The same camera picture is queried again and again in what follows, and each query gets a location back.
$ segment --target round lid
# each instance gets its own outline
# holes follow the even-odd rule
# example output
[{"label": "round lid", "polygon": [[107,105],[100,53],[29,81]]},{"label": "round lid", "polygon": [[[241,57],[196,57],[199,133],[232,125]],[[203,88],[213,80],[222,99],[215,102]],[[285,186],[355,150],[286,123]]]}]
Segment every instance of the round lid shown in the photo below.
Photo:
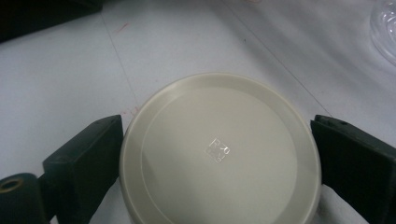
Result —
[{"label": "round lid", "polygon": [[120,156],[136,223],[307,223],[320,165],[282,97],[227,74],[183,78],[140,109]]}]

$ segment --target clear sticker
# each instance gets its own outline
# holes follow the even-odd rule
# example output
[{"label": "clear sticker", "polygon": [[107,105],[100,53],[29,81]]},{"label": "clear sticker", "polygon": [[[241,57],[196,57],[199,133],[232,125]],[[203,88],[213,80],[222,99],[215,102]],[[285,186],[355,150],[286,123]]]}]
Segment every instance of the clear sticker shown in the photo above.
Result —
[{"label": "clear sticker", "polygon": [[224,145],[218,138],[215,138],[205,152],[216,162],[221,162],[230,154],[230,151],[229,147]]}]

